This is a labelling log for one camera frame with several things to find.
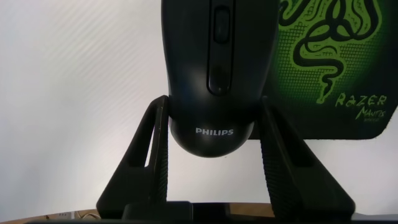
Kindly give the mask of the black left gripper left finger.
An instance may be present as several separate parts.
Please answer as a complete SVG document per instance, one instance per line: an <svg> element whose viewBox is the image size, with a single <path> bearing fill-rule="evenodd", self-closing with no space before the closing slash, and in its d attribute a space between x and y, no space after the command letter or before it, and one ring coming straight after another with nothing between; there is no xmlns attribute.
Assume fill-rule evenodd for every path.
<svg viewBox="0 0 398 224"><path fill-rule="evenodd" d="M101 218L121 218L126 205L164 203L168 184L168 97L154 99L96 203Z"/></svg>

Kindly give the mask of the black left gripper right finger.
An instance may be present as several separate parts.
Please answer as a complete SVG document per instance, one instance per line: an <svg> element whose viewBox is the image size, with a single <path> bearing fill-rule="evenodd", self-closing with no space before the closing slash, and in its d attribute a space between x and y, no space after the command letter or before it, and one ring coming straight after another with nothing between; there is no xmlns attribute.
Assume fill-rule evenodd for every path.
<svg viewBox="0 0 398 224"><path fill-rule="evenodd" d="M259 138L267 190L277 220L351 220L353 199L266 96L261 100Z"/></svg>

